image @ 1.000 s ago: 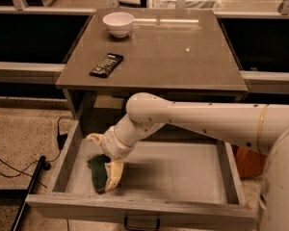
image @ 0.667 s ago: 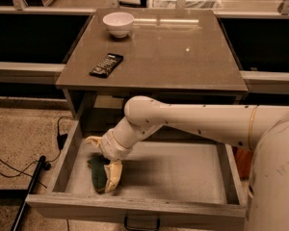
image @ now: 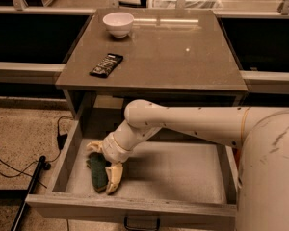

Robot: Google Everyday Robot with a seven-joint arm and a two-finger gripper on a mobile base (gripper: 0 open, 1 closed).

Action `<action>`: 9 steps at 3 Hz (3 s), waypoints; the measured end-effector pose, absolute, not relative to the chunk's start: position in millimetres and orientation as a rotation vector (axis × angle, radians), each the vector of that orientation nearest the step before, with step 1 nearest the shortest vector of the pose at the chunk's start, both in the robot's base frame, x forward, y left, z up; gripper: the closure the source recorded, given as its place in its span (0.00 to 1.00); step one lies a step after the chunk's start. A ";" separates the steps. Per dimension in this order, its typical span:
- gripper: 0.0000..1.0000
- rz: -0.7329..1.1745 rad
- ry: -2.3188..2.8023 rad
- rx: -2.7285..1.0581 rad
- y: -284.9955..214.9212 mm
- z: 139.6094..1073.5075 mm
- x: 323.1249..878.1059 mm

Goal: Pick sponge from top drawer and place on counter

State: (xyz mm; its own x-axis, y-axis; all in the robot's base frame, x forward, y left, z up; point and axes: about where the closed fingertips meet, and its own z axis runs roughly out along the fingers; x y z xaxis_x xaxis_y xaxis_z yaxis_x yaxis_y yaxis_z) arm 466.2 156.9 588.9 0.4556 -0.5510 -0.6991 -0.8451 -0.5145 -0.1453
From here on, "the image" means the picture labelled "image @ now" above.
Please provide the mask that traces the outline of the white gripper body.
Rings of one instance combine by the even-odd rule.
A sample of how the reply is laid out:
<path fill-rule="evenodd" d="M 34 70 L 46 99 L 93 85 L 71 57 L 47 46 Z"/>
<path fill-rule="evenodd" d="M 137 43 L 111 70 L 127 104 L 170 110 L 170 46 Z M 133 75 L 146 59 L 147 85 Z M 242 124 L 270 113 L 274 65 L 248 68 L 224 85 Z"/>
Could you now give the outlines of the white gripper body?
<path fill-rule="evenodd" d="M 114 133 L 110 133 L 101 144 L 102 154 L 112 164 L 124 163 L 132 154 L 122 148 L 115 140 Z"/>

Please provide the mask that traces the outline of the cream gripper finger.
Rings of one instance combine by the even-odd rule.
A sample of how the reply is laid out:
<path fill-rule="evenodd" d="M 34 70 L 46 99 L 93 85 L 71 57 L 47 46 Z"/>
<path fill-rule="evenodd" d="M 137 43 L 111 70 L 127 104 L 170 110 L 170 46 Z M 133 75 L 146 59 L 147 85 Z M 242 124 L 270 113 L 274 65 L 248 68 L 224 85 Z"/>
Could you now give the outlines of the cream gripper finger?
<path fill-rule="evenodd" d="M 121 182 L 123 174 L 123 164 L 111 164 L 109 167 L 106 167 L 106 174 L 108 177 L 106 194 L 112 194 L 118 189 L 118 186 Z"/>
<path fill-rule="evenodd" d="M 89 154 L 101 153 L 102 152 L 102 142 L 101 141 L 91 141 L 87 144 L 86 150 Z"/>

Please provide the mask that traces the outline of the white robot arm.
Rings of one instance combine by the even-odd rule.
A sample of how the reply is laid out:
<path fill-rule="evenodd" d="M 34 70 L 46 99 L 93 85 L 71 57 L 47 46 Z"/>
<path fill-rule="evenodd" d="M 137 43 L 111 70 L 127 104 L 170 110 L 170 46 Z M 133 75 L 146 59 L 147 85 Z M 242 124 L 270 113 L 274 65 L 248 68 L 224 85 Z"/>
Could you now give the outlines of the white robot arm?
<path fill-rule="evenodd" d="M 289 108 L 163 107 L 134 100 L 115 131 L 87 145 L 111 163 L 107 193 L 117 190 L 133 149 L 163 128 L 241 151 L 235 231 L 289 231 Z"/>

